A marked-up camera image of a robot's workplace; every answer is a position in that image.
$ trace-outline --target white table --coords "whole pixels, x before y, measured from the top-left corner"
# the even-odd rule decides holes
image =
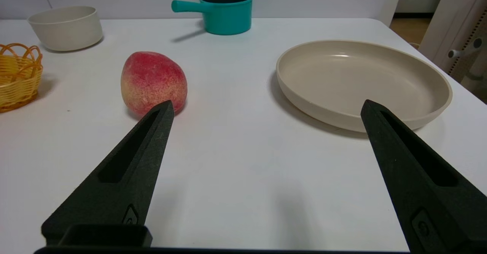
[[[367,138],[293,107],[275,62],[297,44],[351,39],[426,60],[371,19],[254,19],[249,32],[199,32],[198,19],[105,20],[105,38],[43,50],[41,94],[0,115],[0,246],[30,253],[40,226],[136,124],[120,96],[134,51],[157,51],[188,78],[146,225],[153,246],[406,251]],[[38,44],[26,21],[0,21],[3,43]],[[454,97],[419,136],[487,192],[487,107],[448,77]]]

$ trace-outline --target beige plate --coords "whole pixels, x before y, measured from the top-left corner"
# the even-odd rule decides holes
[[[452,101],[452,88],[428,63],[363,42],[293,47],[279,58],[277,77],[286,97],[306,114],[360,132],[366,99],[386,106],[411,129],[431,122]]]

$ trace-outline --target teal saucepan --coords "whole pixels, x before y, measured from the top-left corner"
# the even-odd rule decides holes
[[[206,31],[233,35],[250,29],[252,0],[200,0],[200,3],[174,0],[174,12],[201,12]]]

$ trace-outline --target wicker basket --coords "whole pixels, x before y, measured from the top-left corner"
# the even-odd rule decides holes
[[[14,50],[23,50],[18,56]],[[0,112],[14,110],[37,97],[42,74],[42,54],[37,46],[0,45]]]

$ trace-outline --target peach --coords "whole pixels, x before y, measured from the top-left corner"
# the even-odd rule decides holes
[[[174,111],[183,108],[188,83],[183,70],[168,57],[148,51],[129,56],[122,71],[122,98],[136,115],[145,115],[153,106],[172,101]]]

